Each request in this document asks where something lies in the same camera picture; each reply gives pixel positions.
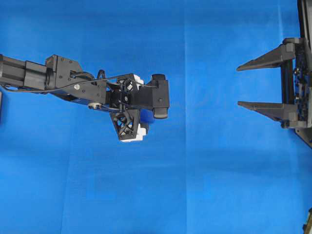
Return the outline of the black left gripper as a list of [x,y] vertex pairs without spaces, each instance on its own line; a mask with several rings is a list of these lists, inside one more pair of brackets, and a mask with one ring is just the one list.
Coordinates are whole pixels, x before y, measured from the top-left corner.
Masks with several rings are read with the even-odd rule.
[[106,78],[105,111],[112,112],[111,120],[119,141],[142,141],[149,124],[140,122],[140,110],[153,109],[152,81],[144,81],[133,73]]

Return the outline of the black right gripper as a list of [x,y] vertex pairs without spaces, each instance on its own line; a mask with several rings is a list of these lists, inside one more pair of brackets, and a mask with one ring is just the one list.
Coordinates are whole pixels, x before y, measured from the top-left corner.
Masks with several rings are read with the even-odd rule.
[[287,127],[312,127],[312,51],[304,38],[286,38],[272,51],[239,66],[237,71],[281,67],[282,102],[237,104]]

